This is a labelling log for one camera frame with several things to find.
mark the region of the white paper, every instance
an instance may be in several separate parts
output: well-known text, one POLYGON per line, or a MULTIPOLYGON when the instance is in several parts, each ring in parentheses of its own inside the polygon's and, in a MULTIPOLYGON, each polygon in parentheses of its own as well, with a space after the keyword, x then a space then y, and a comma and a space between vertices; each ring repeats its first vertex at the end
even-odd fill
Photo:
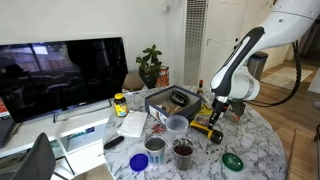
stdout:
POLYGON ((123 120, 123 123, 118 130, 118 134, 126 137, 139 138, 147 116, 148 113, 145 112, 130 111, 127 117, 123 120))

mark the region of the round table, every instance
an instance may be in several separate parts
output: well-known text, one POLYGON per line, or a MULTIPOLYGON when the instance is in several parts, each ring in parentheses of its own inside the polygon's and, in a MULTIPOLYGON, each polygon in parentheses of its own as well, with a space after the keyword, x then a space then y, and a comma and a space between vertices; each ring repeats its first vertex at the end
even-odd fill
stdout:
MULTIPOLYGON (((196 92, 196 87, 183 87, 196 92)), ((127 95, 128 107, 133 111, 145 112, 145 97, 158 92, 163 88, 142 91, 139 94, 127 95)), ((210 92, 204 94, 209 100, 213 100, 210 92)), ((106 124, 104 142, 117 137, 124 118, 113 114, 106 124)), ((255 110, 246 106, 245 113, 240 122, 221 118, 214 128, 224 134, 219 145, 213 144, 205 135, 189 128, 187 137, 195 145, 190 168, 187 171, 179 171, 174 165, 173 150, 170 146, 165 149, 165 162, 161 166, 149 165, 142 172, 133 172, 129 167, 130 156, 134 151, 141 151, 144 138, 152 132, 152 127, 159 124, 151 115, 147 116, 144 130, 140 138, 128 138, 115 148, 104 151, 106 165, 114 179, 285 179, 287 163, 285 152, 276 132, 271 125, 255 110), (241 147, 241 139, 244 132, 252 134, 255 138, 250 149, 241 147), (222 155, 231 152, 238 155, 244 168, 240 172, 229 170, 222 163, 222 155)))

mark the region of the lid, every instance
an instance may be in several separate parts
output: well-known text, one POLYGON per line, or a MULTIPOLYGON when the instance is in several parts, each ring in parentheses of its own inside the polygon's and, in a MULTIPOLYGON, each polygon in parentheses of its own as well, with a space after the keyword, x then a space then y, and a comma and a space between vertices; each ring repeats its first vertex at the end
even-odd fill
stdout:
POLYGON ((222 155, 223 164, 232 171, 241 171, 243 168, 242 160, 235 154, 232 153, 224 153, 222 155))
POLYGON ((117 93, 116 95, 114 95, 114 98, 122 99, 123 98, 123 94, 122 93, 117 93))
POLYGON ((139 153, 130 159, 130 167, 135 172, 143 171, 148 166, 148 157, 139 153))

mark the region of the cardboard box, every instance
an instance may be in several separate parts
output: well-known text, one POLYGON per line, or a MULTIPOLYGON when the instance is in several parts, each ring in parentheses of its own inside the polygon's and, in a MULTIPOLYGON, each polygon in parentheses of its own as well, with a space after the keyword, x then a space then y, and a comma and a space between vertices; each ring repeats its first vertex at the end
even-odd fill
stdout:
POLYGON ((192 117, 195 113, 197 113, 200 110, 201 101, 202 97, 200 95, 178 86, 171 86, 162 91, 147 96, 145 98, 145 107, 146 111, 149 114, 158 119, 161 123, 166 124, 167 117, 173 114, 182 115, 187 119, 192 117), (170 96, 173 91, 182 92, 188 97, 189 102, 185 107, 179 108, 177 107, 178 105, 174 104, 170 100, 170 96))
POLYGON ((144 86, 138 73, 127 74, 122 85, 122 93, 141 91, 144 86))

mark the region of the clear plastic cup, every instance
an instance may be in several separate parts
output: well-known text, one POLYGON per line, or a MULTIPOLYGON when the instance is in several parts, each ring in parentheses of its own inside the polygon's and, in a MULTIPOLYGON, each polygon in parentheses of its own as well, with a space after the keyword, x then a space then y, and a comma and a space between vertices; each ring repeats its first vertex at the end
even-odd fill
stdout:
POLYGON ((166 137, 172 147, 174 140, 186 137, 189 121, 180 115, 169 116, 166 121, 166 137))

